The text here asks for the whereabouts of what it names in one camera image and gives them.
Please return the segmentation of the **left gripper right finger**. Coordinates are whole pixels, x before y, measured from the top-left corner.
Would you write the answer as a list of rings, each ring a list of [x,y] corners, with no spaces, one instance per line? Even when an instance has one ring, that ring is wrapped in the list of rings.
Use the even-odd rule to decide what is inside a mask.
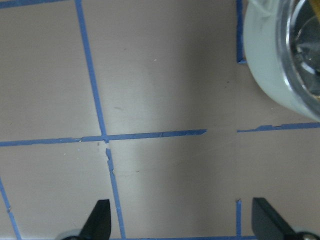
[[[297,233],[262,197],[254,197],[251,206],[251,228],[258,240],[297,240]]]

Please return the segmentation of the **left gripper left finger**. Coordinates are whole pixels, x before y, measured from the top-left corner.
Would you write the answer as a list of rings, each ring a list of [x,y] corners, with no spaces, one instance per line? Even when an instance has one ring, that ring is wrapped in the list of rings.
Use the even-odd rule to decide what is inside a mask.
[[[81,229],[81,240],[109,240],[112,230],[111,207],[109,199],[98,200]]]

